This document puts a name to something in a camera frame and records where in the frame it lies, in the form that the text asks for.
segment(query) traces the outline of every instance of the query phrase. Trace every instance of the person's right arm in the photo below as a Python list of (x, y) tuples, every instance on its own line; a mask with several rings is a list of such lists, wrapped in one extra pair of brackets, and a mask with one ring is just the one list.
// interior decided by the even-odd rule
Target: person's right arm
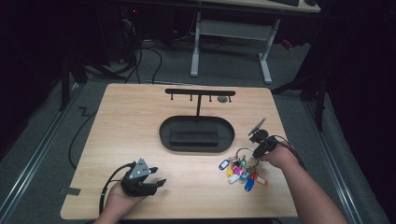
[(332, 199), (287, 148), (277, 145), (274, 151), (262, 156), (261, 161), (269, 161), (282, 170), (302, 223), (347, 223)]

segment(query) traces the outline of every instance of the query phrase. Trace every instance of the yellow key tag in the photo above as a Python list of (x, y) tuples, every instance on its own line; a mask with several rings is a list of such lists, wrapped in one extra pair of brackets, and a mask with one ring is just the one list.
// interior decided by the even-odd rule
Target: yellow key tag
[(257, 176), (256, 181), (257, 181), (257, 183), (262, 184), (264, 186), (268, 185), (268, 180), (266, 180), (260, 176)]
[(233, 167), (231, 165), (227, 166), (227, 177), (233, 176)]

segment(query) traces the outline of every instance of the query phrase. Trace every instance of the bunch of keys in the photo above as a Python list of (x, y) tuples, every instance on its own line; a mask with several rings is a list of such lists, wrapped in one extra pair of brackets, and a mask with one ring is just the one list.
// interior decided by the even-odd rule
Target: bunch of keys
[(251, 191), (255, 182), (263, 184), (264, 186), (268, 185), (268, 181), (265, 178), (259, 176), (259, 170), (256, 168), (256, 166), (259, 164), (259, 160), (257, 160), (255, 165), (248, 166), (245, 155), (242, 158), (238, 157), (238, 152), (243, 149), (252, 151), (249, 148), (240, 148), (234, 157), (224, 160), (219, 165), (220, 170), (226, 170), (228, 183), (233, 184), (237, 180), (240, 180), (241, 183), (246, 182), (246, 191)]

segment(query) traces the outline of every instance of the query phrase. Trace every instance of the person's right hand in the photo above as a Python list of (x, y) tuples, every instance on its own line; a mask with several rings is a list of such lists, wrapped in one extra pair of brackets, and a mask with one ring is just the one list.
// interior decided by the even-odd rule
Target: person's right hand
[(299, 164), (297, 158), (288, 150), (286, 147), (281, 144), (277, 144), (276, 148), (262, 157), (260, 157), (261, 161), (269, 161), (271, 165), (276, 168), (283, 169), (283, 167), (287, 164)]

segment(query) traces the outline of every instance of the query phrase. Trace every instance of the hand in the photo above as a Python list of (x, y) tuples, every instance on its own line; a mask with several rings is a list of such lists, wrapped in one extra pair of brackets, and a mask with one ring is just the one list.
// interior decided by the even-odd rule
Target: hand
[(287, 164), (299, 164), (295, 156), (290, 152), (290, 150), (281, 144), (277, 144), (276, 148), (262, 157), (260, 157), (261, 161), (269, 161), (271, 165), (283, 169), (283, 167)]
[(104, 211), (94, 223), (117, 223), (145, 198), (147, 196), (131, 197), (126, 195), (120, 182), (117, 182), (108, 193)]

